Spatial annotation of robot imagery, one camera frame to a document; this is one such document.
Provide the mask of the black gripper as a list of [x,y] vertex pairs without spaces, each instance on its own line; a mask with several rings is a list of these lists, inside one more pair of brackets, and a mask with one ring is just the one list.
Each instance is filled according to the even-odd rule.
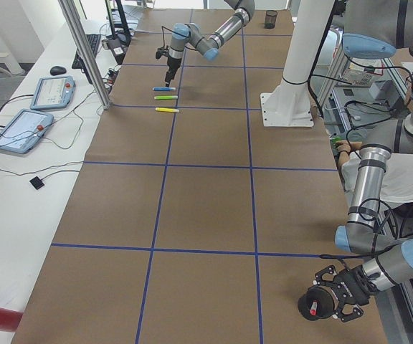
[[333,287],[338,304],[331,317],[341,322],[362,317],[364,311],[359,306],[369,304],[370,296],[377,295],[377,287],[362,268],[343,269],[337,273],[333,264],[328,265],[315,273],[314,285]]
[[171,85],[171,81],[175,78],[176,73],[181,66],[181,59],[168,56],[167,66],[168,71],[166,72],[165,83],[166,86],[169,87]]

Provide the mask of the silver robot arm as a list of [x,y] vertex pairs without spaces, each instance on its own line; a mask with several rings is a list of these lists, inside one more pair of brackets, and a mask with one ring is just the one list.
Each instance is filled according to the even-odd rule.
[[170,44],[157,49],[156,59],[162,56],[167,58],[168,71],[164,80],[167,87],[170,86],[181,66],[187,44],[190,44],[205,59],[212,61],[219,54],[219,49],[252,20],[255,12],[253,0],[226,1],[226,3],[234,9],[233,15],[208,38],[201,33],[195,23],[176,23],[171,31]]
[[[413,56],[413,1],[349,1],[342,45],[350,60],[389,58],[401,48]],[[413,74],[410,98],[413,102]],[[366,262],[317,272],[313,286],[298,300],[306,319],[354,320],[371,296],[413,278],[413,239],[382,234],[379,221],[382,181],[395,153],[413,154],[413,111],[405,119],[377,125],[361,146],[348,221],[337,228],[335,243]]]

